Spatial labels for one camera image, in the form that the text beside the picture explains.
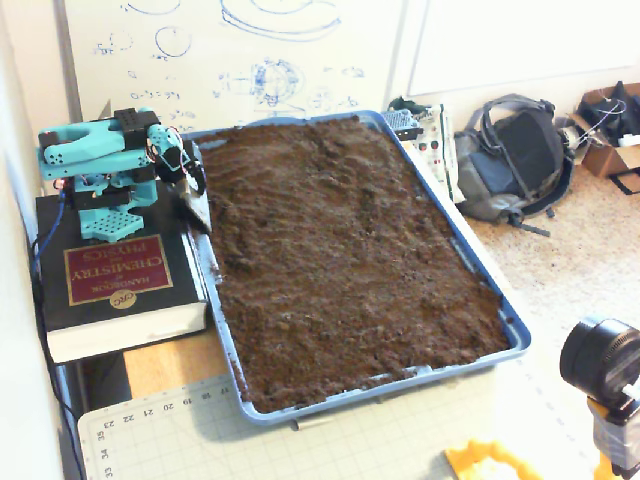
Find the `foil wrapped gripper finger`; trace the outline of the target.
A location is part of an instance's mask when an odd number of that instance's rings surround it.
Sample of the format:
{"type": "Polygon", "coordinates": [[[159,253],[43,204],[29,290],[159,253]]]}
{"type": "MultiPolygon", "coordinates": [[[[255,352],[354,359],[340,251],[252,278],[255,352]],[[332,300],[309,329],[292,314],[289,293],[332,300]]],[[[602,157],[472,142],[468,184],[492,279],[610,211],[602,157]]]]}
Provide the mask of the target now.
{"type": "Polygon", "coordinates": [[[207,194],[198,194],[187,179],[177,182],[174,190],[179,204],[189,213],[192,222],[202,231],[210,233],[212,225],[207,194]]]}

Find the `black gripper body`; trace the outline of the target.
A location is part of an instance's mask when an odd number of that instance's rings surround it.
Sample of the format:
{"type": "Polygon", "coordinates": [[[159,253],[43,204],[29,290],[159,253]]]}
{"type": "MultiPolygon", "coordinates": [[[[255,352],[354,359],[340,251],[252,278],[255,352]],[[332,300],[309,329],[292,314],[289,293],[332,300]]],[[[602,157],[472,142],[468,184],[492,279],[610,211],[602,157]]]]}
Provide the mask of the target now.
{"type": "Polygon", "coordinates": [[[154,149],[155,172],[165,183],[177,184],[186,178],[192,158],[185,149],[179,146],[169,147],[164,151],[154,149]]]}

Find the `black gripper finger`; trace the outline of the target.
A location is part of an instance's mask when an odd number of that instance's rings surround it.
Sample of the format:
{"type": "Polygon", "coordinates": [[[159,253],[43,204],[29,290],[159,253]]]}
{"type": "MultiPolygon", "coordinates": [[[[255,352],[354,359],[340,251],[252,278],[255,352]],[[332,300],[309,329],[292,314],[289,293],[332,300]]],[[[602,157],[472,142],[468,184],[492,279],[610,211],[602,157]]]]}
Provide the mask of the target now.
{"type": "Polygon", "coordinates": [[[196,195],[206,192],[206,178],[200,162],[190,162],[187,165],[188,184],[196,195]]]}

